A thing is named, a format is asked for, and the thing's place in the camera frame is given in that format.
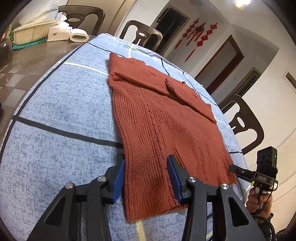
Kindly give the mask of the dark jacket sleeve forearm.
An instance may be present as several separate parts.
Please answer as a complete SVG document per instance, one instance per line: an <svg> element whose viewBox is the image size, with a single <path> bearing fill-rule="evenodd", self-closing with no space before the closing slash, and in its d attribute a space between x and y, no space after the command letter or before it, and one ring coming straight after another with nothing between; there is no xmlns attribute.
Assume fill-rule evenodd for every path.
<svg viewBox="0 0 296 241"><path fill-rule="evenodd" d="M262 222L259 224L259 227L263 232L266 240L295 240L295 214L293 215L288 226L277 233L275 233L275 229L269 219L263 218L258 215L252 215L252 217Z"/></svg>

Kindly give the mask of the person's right hand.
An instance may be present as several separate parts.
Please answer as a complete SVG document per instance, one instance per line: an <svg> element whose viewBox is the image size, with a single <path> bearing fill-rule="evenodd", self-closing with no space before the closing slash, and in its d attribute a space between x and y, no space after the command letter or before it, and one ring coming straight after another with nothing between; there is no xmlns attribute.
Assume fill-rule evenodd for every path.
<svg viewBox="0 0 296 241"><path fill-rule="evenodd" d="M250 213L255 213L260 208L259 202L264 203L258 215L262 216L263 218L268 218L271 214L273 196L267 193L267 194L261 195L259 198L256 198L254 195L255 195L255 189L252 188L249 191L248 201L246 202L247 210Z"/></svg>

